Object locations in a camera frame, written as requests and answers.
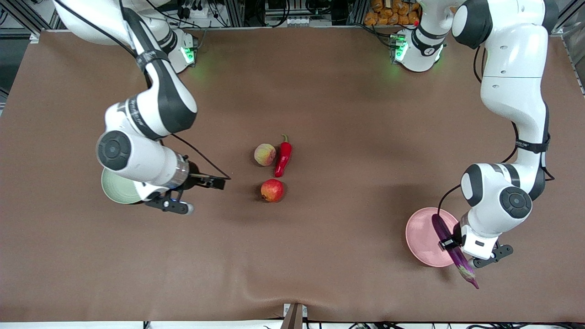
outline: black strap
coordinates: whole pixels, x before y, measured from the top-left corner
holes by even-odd
[[[446,37],[446,36],[449,34],[449,32],[447,32],[447,33],[445,33],[444,35],[434,35],[434,34],[433,34],[433,33],[431,33],[431,32],[427,32],[427,31],[425,31],[425,29],[423,29],[421,25],[419,25],[419,26],[417,27],[417,29],[420,31],[420,33],[421,33],[422,35],[426,36],[426,37],[427,37],[427,38],[429,38],[429,39],[435,39],[435,40],[443,39],[444,37]]]
[[[433,54],[435,54],[437,52],[437,50],[439,50],[439,48],[441,48],[441,46],[443,45],[442,42],[437,43],[434,46],[431,46],[430,44],[426,44],[424,42],[422,42],[416,33],[412,34],[412,45],[415,46],[415,48],[417,48],[418,50],[421,51],[421,55],[428,57],[428,56],[433,56]]]
[[[165,54],[163,51],[149,50],[148,52],[144,52],[136,57],[136,65],[138,65],[138,68],[140,68],[140,71],[144,72],[144,70],[146,69],[146,65],[148,63],[153,62],[155,60],[159,60],[159,59],[170,62],[168,60],[167,54]]]
[[[516,140],[516,146],[519,149],[531,151],[534,153],[546,152],[548,150],[549,144],[550,144],[550,134],[548,134],[548,136],[546,137],[546,142],[540,143],[540,144],[525,142],[524,140],[521,140],[521,139]]]

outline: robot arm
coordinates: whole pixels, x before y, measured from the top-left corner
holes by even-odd
[[[493,257],[498,237],[530,215],[532,201],[545,187],[549,115],[541,79],[550,29],[543,25],[556,17],[547,3],[467,0],[453,20],[453,35],[459,43],[474,49],[485,43],[488,59],[481,100],[518,127],[514,163],[473,164],[461,179],[463,196],[472,208],[456,227],[455,238],[475,258]]]
[[[174,189],[186,180],[188,163],[156,140],[190,128],[197,106],[141,17],[122,10],[136,62],[147,71],[152,86],[106,111],[98,159],[118,176]]]
[[[464,0],[419,0],[422,16],[414,29],[398,32],[404,36],[403,47],[394,60],[414,72],[430,69],[443,49],[445,37],[451,30],[453,11]]]
[[[175,73],[164,46],[160,46],[161,41],[145,20],[134,10],[120,8],[112,0],[99,2],[94,8],[97,12],[93,13],[88,12],[85,2],[70,2],[71,8],[64,4],[66,0],[53,1],[82,22],[76,23],[69,17],[76,35],[97,42],[101,37],[96,37],[96,33],[103,30],[129,44],[134,50],[136,64],[152,81],[148,90],[107,109],[106,129],[96,146],[97,158],[104,170],[129,180],[139,199],[147,205],[180,214],[192,212],[192,205],[180,201],[180,196],[171,198],[170,191],[178,191],[181,195],[193,186],[223,189],[223,178],[201,174],[186,156],[159,143],[167,135],[190,128],[197,115],[197,106]],[[94,28],[77,10],[85,10],[87,15],[104,20],[94,19],[92,23],[97,27]]]
[[[79,1],[53,0],[55,9],[63,23],[76,36],[98,44],[115,44],[109,37],[85,23],[69,12],[64,6],[72,9],[87,21],[99,26],[122,43],[130,45],[129,35],[123,24],[118,0]],[[154,6],[160,6],[168,0],[150,0]],[[194,49],[197,39],[180,29],[171,29],[166,18],[154,10],[146,1],[123,0],[122,5],[139,14],[143,22],[154,35],[161,49],[168,55],[175,72],[179,73],[194,64]]]

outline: brown table cover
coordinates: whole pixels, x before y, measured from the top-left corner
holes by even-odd
[[[209,32],[180,74],[199,106],[180,136],[233,181],[186,192],[195,213],[180,216],[101,190],[104,111],[145,89],[133,59],[42,33],[0,118],[0,320],[243,320],[297,301],[328,321],[585,321],[585,102],[560,38],[542,83],[557,180],[501,237],[514,254],[478,270],[476,290],[407,249],[414,211],[514,145],[481,103],[474,51],[449,39],[442,55],[411,73],[361,29]],[[252,151],[282,133],[287,192],[266,204],[273,169]],[[444,209],[468,206],[457,192]]]

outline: eggplant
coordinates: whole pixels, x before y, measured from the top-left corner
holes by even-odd
[[[449,231],[447,225],[445,225],[445,221],[443,220],[443,218],[441,218],[439,214],[434,214],[431,220],[433,222],[435,232],[439,236],[439,240],[443,241],[451,237],[451,232]],[[451,259],[453,259],[453,263],[455,264],[457,270],[459,270],[459,273],[461,274],[461,276],[463,276],[465,281],[471,283],[476,289],[479,289],[475,277],[475,272],[473,271],[473,268],[469,265],[467,258],[465,258],[463,252],[461,251],[461,247],[448,249],[447,252],[449,253],[449,256],[451,256]]]

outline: plate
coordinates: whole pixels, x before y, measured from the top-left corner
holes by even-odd
[[[421,262],[435,268],[443,268],[453,263],[449,253],[439,246],[439,237],[433,228],[431,217],[437,208],[423,208],[415,212],[406,224],[406,243],[412,254]],[[441,217],[453,233],[457,219],[441,209]]]

